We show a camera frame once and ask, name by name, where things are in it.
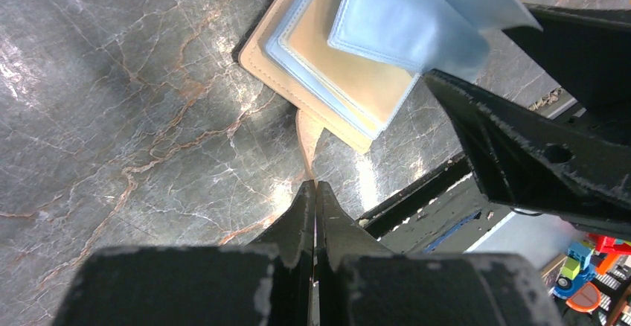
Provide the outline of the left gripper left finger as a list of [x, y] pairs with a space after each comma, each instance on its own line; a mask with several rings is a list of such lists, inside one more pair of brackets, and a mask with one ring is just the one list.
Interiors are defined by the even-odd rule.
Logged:
[[116, 246], [74, 276], [55, 325], [309, 325], [316, 184], [246, 245]]

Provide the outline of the beige card holder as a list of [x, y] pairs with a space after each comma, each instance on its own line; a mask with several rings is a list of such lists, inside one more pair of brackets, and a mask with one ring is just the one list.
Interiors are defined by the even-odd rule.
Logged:
[[475, 82], [486, 32], [539, 27], [523, 1], [274, 0], [238, 59], [297, 108], [312, 179], [324, 130], [363, 154], [426, 72]]

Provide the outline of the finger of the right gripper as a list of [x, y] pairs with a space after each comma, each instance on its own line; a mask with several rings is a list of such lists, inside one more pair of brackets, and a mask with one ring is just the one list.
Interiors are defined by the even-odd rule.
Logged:
[[545, 118], [434, 70], [425, 84], [449, 117], [491, 202], [561, 217], [582, 231], [630, 235], [630, 148]]
[[630, 11], [527, 8], [540, 27], [504, 34], [586, 109], [597, 129], [630, 131]]

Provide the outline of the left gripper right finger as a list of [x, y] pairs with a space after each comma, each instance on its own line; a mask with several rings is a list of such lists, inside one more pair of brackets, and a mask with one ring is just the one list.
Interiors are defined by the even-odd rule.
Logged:
[[539, 273], [520, 255], [392, 252], [316, 192], [323, 325], [561, 325]]

